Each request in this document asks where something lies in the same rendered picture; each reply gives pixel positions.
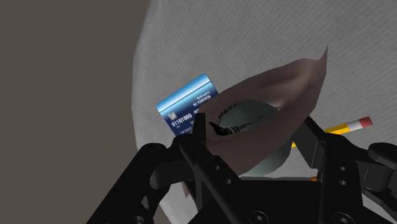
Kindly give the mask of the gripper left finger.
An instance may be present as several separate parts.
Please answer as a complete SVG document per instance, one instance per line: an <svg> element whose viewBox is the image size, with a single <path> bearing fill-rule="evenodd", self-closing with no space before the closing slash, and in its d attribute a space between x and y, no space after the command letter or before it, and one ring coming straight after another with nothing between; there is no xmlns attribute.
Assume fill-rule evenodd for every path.
<svg viewBox="0 0 397 224"><path fill-rule="evenodd" d="M145 144L122 172L87 224L155 224L160 201L174 183L194 185L198 213L188 224L248 224L242 180L205 146L205 115L195 117L193 132L166 148Z"/></svg>

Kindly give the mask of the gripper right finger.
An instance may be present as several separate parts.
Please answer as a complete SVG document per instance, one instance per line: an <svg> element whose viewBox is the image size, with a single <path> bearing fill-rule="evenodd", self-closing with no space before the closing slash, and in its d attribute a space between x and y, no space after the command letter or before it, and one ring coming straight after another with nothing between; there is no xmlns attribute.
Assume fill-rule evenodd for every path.
<svg viewBox="0 0 397 224"><path fill-rule="evenodd" d="M393 224L397 222L397 146L372 143L360 148L346 137L326 133L307 117L293 134L321 185L319 224ZM368 197L390 215L389 221L363 204Z"/></svg>

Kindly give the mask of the brown and grey-green curved object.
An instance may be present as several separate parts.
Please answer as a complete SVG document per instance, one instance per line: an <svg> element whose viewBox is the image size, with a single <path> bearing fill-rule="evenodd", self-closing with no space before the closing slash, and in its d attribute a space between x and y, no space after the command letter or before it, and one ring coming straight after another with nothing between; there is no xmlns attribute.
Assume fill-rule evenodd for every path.
<svg viewBox="0 0 397 224"><path fill-rule="evenodd" d="M285 163L292 136L317 104L327 67L299 59L257 74L205 101L206 145L238 176L265 176Z"/></svg>

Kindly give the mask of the yellow pencil with red eraser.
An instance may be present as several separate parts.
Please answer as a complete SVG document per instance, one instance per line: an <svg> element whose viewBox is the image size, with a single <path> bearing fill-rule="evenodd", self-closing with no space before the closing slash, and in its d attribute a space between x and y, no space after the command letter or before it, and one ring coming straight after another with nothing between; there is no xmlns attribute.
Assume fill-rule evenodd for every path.
<svg viewBox="0 0 397 224"><path fill-rule="evenodd" d="M315 145L319 140L321 140L323 133L342 135L355 130L364 129L372 125L373 122L371 121L371 118L366 116L334 127L322 129L313 118L308 116L293 135L294 141L291 144L291 148L298 148L299 146L304 146L306 144Z"/></svg>

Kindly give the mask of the blue bank card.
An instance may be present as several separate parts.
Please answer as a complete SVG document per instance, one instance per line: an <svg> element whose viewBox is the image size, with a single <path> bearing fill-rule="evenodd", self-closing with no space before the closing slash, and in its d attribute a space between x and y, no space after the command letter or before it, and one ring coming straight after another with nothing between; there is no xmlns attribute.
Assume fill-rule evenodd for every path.
<svg viewBox="0 0 397 224"><path fill-rule="evenodd" d="M218 92L206 74L201 74L156 105L171 131L176 135L189 133L199 107Z"/></svg>

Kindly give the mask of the grey fabric furniture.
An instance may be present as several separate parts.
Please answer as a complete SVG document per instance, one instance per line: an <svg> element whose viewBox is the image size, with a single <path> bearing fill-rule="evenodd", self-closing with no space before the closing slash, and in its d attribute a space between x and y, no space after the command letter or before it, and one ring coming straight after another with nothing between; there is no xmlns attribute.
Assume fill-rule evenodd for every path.
<svg viewBox="0 0 397 224"><path fill-rule="evenodd" d="M200 74L222 92L323 54L313 120L328 128L369 116L348 140L397 145L397 0L151 0L132 75L136 145L171 144L156 106Z"/></svg>

